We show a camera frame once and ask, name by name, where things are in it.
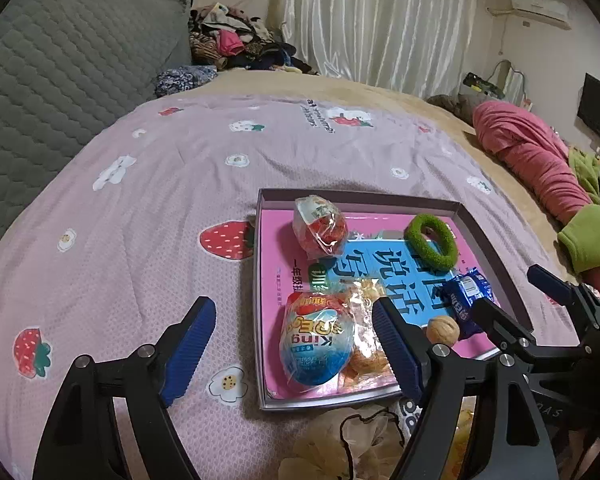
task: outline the fuzzy green ring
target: fuzzy green ring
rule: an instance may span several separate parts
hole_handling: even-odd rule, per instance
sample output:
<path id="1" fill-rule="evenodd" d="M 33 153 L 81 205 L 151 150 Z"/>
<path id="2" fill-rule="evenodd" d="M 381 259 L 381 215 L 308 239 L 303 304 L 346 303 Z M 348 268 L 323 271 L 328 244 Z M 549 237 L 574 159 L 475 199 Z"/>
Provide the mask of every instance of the fuzzy green ring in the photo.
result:
<path id="1" fill-rule="evenodd" d="M 437 252 L 422 236 L 423 227 L 432 229 L 438 236 L 437 244 L 441 252 Z M 405 230 L 404 237 L 420 258 L 435 270 L 446 272 L 453 269 L 458 261 L 458 246 L 451 229 L 435 215 L 416 215 Z"/>

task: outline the air conditioner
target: air conditioner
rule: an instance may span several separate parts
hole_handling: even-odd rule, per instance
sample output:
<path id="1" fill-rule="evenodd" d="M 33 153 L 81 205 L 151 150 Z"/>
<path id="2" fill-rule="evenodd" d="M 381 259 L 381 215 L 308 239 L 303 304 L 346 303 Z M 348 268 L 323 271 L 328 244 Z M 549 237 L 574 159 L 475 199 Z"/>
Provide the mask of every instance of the air conditioner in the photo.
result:
<path id="1" fill-rule="evenodd" d="M 557 0 L 511 0 L 513 13 L 523 18 L 571 30 L 569 7 Z"/>

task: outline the gray quilted headboard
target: gray quilted headboard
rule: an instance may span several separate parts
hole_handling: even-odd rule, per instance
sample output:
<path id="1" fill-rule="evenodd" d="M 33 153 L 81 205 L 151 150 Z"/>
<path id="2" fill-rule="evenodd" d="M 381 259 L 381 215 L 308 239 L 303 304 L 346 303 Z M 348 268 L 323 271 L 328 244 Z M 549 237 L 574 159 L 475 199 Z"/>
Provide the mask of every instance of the gray quilted headboard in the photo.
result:
<path id="1" fill-rule="evenodd" d="M 94 136 L 190 64 L 189 0 L 11 0 L 0 15 L 0 238 Z"/>

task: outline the pink clothing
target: pink clothing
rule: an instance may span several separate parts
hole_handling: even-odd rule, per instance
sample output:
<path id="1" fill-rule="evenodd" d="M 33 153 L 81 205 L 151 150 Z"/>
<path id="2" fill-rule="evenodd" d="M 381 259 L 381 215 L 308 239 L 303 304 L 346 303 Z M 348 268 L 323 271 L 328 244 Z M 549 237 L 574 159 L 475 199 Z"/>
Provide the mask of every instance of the pink clothing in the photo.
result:
<path id="1" fill-rule="evenodd" d="M 474 110 L 474 127 L 485 151 L 509 166 L 562 225 L 591 203 L 569 167 L 567 147 L 539 117 L 510 103 L 487 101 Z M 600 291 L 600 267 L 583 277 Z"/>
<path id="2" fill-rule="evenodd" d="M 218 42 L 218 52 L 222 56 L 235 56 L 244 50 L 244 43 L 234 31 L 220 28 L 218 32 L 216 41 Z"/>

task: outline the green fabric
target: green fabric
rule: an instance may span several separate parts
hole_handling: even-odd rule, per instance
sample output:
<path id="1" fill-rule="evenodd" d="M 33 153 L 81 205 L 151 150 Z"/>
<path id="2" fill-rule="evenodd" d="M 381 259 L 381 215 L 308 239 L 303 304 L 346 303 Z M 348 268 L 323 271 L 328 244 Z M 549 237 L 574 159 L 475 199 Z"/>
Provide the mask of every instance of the green fabric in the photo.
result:
<path id="1" fill-rule="evenodd" d="M 558 240 L 569 250 L 576 272 L 600 267 L 600 205 L 584 206 L 558 233 Z"/>
<path id="2" fill-rule="evenodd" d="M 438 236 L 440 253 L 422 236 L 422 229 L 428 227 Z M 449 227 L 437 216 L 419 214 L 411 220 L 404 232 L 405 239 L 418 253 L 418 256 L 435 270 L 448 271 L 458 262 L 458 246 Z"/>
<path id="3" fill-rule="evenodd" d="M 593 153 L 569 149 L 569 166 L 591 201 L 600 206 L 600 162 Z"/>

